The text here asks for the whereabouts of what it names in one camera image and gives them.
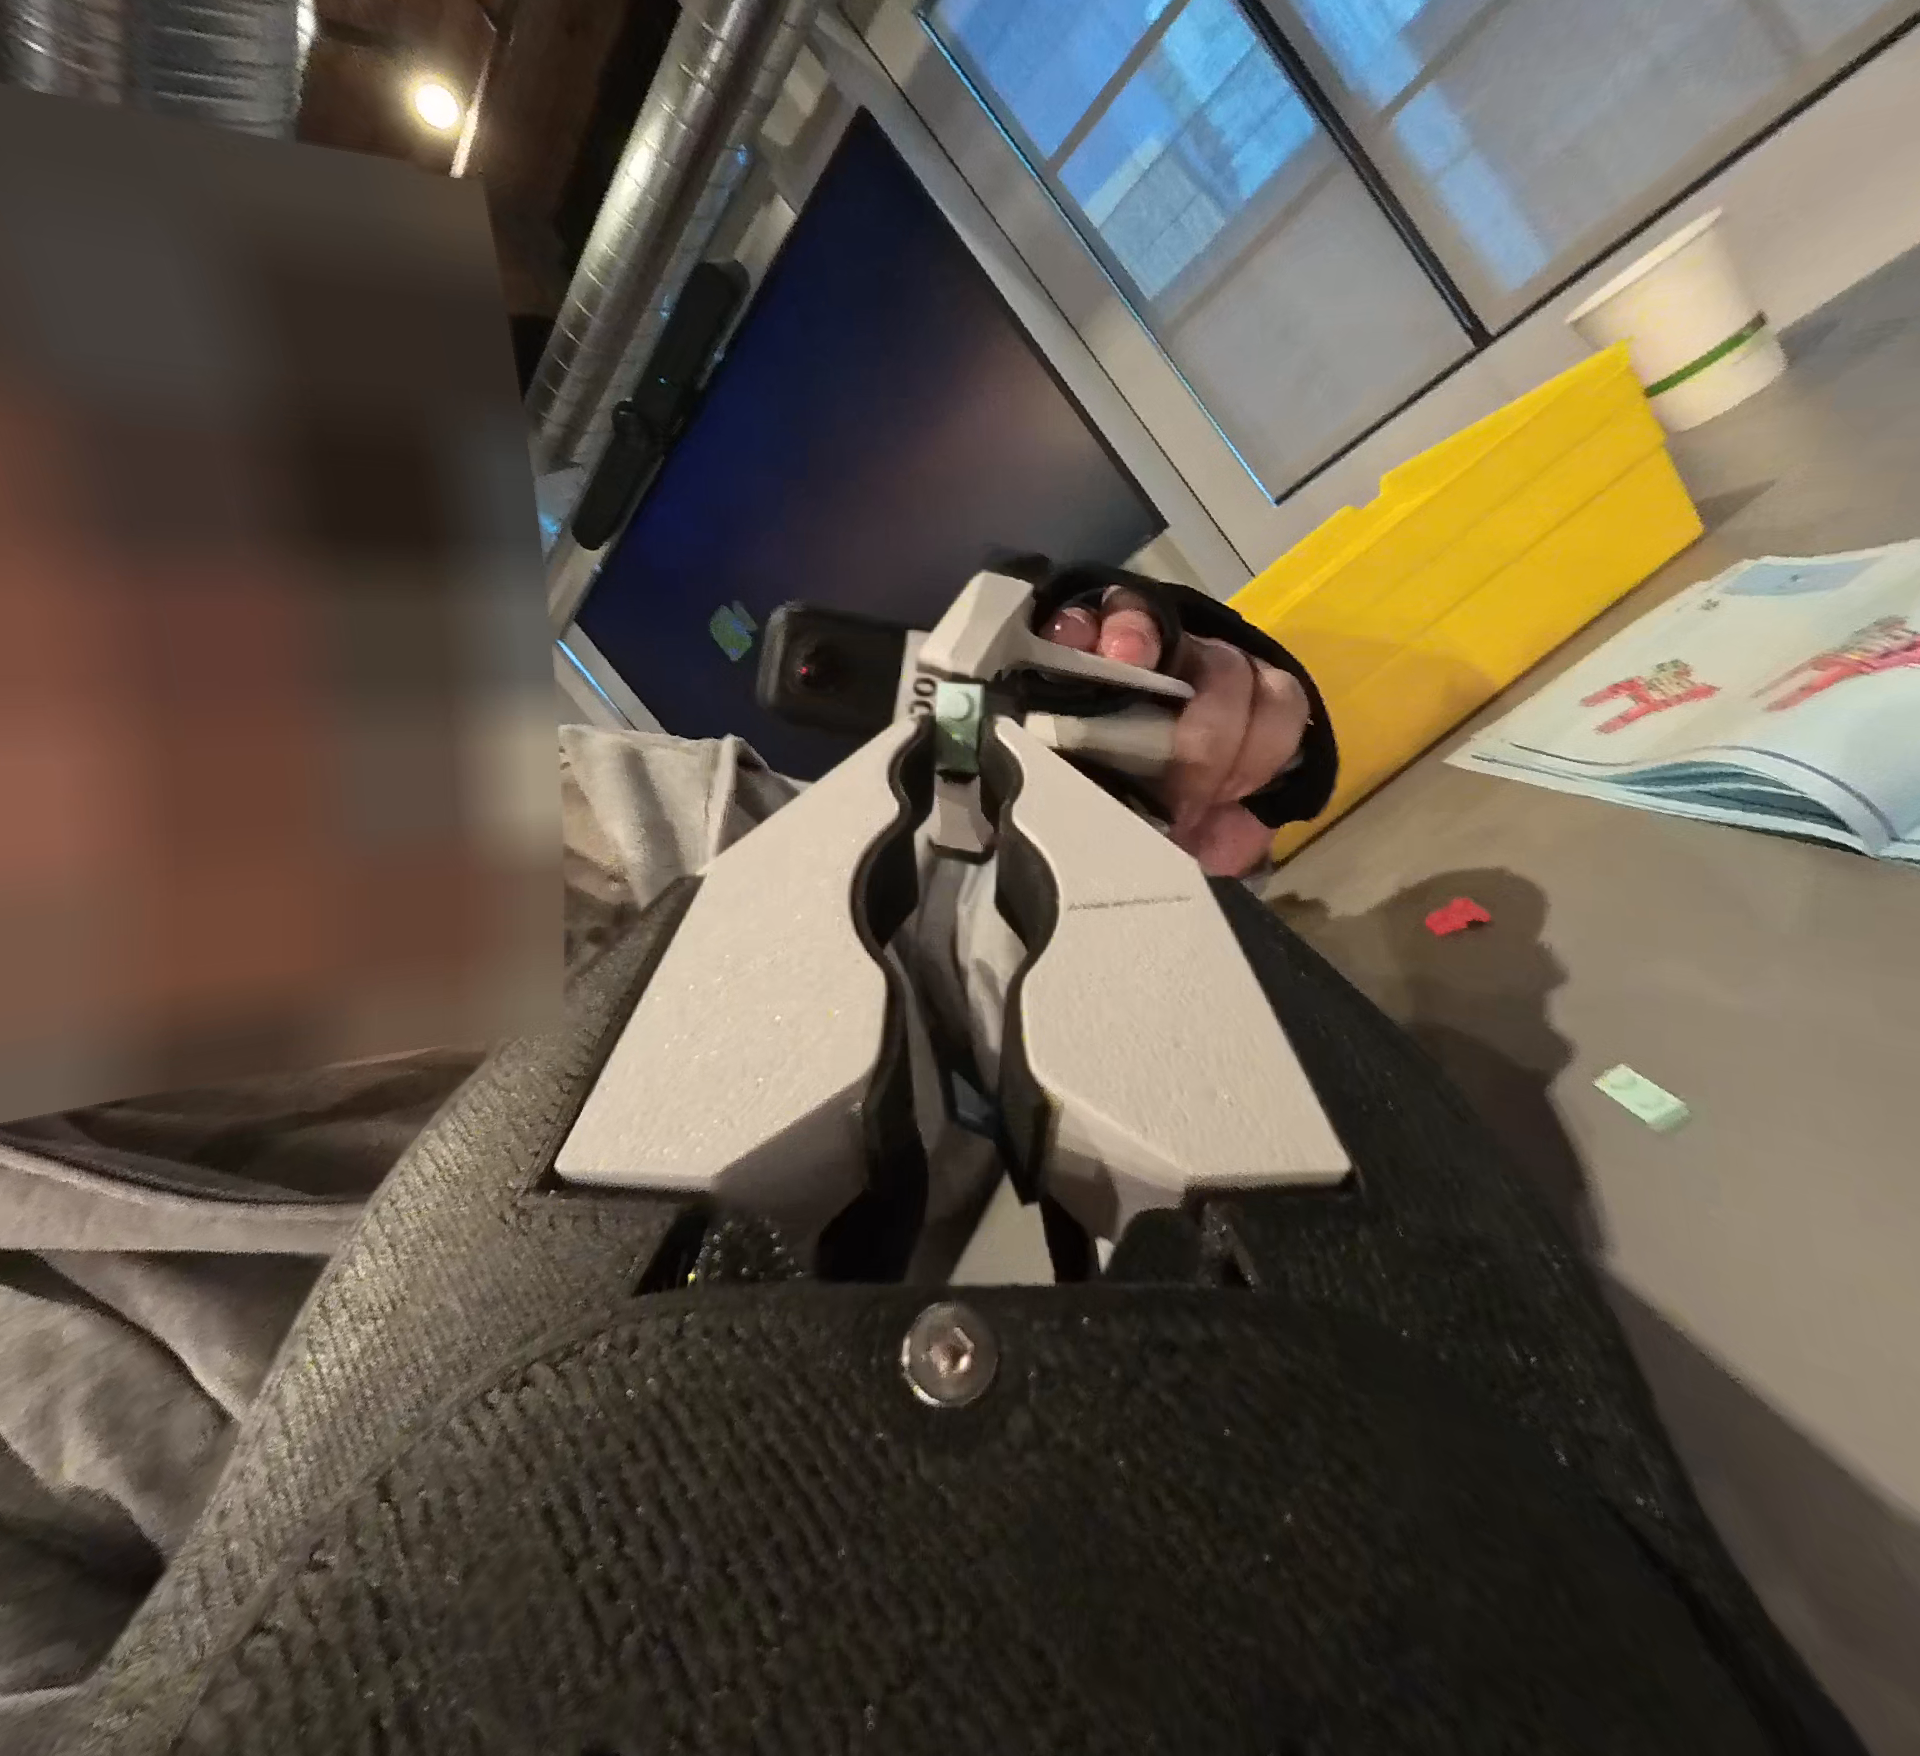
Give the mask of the person's left hand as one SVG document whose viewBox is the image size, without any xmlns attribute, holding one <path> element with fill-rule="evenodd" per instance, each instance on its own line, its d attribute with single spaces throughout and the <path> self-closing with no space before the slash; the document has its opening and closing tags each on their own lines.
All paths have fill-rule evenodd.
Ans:
<svg viewBox="0 0 1920 1756">
<path fill-rule="evenodd" d="M 1165 645 L 1147 598 L 1111 587 L 1089 606 L 1039 623 L 1064 646 L 1187 682 L 1170 760 L 1151 784 L 1165 832 L 1211 877 L 1244 879 L 1269 857 L 1275 828 L 1248 798 L 1278 778 L 1310 733 L 1310 695 L 1291 673 L 1232 642 L 1187 634 Z"/>
</svg>

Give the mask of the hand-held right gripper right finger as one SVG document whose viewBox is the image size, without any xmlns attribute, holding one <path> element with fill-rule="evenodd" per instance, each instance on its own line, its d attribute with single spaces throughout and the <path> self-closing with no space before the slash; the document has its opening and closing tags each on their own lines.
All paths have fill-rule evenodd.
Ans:
<svg viewBox="0 0 1920 1756">
<path fill-rule="evenodd" d="M 996 1077 L 1020 1202 L 1115 1244 L 1143 1214 L 1348 1181 L 1200 865 L 1010 717 L 981 739 L 981 792 L 1020 945 Z"/>
</svg>

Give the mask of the black webcam bar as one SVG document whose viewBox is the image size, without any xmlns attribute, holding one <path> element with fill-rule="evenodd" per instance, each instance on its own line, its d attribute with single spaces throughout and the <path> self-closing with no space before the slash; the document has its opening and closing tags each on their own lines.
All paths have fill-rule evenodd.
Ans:
<svg viewBox="0 0 1920 1756">
<path fill-rule="evenodd" d="M 749 272 L 737 260 L 707 260 L 684 283 L 637 376 L 611 407 L 608 441 L 570 519 L 578 549 L 602 551 L 652 485 L 746 293 Z"/>
</svg>

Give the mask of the open light blue instruction booklet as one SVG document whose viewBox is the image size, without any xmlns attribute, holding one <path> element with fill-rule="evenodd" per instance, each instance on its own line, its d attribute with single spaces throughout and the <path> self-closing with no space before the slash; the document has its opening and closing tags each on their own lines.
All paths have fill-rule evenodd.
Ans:
<svg viewBox="0 0 1920 1756">
<path fill-rule="evenodd" d="M 1735 565 L 1450 764 L 1916 865 L 1918 545 Z"/>
</svg>

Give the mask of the large framed window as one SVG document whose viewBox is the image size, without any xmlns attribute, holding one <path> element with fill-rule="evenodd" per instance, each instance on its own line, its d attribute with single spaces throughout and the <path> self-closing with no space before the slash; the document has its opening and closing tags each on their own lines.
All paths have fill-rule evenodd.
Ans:
<svg viewBox="0 0 1920 1756">
<path fill-rule="evenodd" d="M 1916 0 L 853 0 L 1074 328 L 1270 505 Z"/>
</svg>

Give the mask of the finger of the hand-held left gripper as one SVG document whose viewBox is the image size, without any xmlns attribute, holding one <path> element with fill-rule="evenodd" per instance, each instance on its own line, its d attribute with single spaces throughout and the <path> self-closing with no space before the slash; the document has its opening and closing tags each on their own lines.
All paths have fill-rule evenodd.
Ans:
<svg viewBox="0 0 1920 1756">
<path fill-rule="evenodd" d="M 920 634 L 916 697 L 954 684 L 989 686 L 1045 659 L 1035 630 L 1037 585 L 996 568 L 974 575 L 949 611 Z"/>
<path fill-rule="evenodd" d="M 994 826 L 983 807 L 977 746 L 954 735 L 936 737 L 930 849 L 960 862 L 985 862 L 994 855 Z"/>
</svg>

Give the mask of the mint green brick plate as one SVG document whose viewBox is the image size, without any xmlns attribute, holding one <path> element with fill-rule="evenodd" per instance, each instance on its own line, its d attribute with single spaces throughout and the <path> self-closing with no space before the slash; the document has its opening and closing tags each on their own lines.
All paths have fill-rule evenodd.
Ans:
<svg viewBox="0 0 1920 1756">
<path fill-rule="evenodd" d="M 1630 1064 L 1612 1064 L 1593 1078 L 1595 1090 L 1653 1133 L 1691 1122 L 1691 1104 Z"/>
</svg>

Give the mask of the white paper cup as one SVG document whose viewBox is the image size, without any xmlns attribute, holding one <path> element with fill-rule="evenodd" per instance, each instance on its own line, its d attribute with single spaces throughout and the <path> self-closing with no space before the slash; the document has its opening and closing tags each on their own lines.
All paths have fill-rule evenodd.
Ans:
<svg viewBox="0 0 1920 1756">
<path fill-rule="evenodd" d="M 1599 352 L 1621 344 L 1673 438 L 1716 422 L 1781 380 L 1790 355 L 1710 208 L 1565 315 Z"/>
</svg>

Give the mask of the stacked yellow plastic bins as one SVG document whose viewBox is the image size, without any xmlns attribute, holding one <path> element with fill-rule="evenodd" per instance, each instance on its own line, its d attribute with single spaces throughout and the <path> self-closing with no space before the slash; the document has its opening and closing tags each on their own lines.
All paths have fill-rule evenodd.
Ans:
<svg viewBox="0 0 1920 1756">
<path fill-rule="evenodd" d="M 1327 704 L 1327 808 L 1284 862 L 1552 651 L 1692 549 L 1704 525 L 1623 342 L 1387 472 L 1230 604 Z"/>
</svg>

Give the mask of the dark flat screen monitor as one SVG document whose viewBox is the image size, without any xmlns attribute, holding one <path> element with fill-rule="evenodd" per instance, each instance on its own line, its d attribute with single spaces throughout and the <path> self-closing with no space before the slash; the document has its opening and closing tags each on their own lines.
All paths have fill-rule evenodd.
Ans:
<svg viewBox="0 0 1920 1756">
<path fill-rule="evenodd" d="M 773 613 L 925 630 L 994 559 L 1122 565 L 1164 513 L 870 111 L 855 111 L 564 636 L 628 713 L 811 780 Z"/>
</svg>

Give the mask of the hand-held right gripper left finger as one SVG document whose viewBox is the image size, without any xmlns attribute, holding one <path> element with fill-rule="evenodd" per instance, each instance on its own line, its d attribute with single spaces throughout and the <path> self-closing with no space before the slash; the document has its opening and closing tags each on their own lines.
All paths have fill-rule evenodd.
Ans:
<svg viewBox="0 0 1920 1756">
<path fill-rule="evenodd" d="M 711 862 L 555 1156 L 562 1188 L 764 1217 L 830 1279 L 905 1272 L 928 1157 L 887 949 L 936 755 L 928 717 L 896 722 Z"/>
</svg>

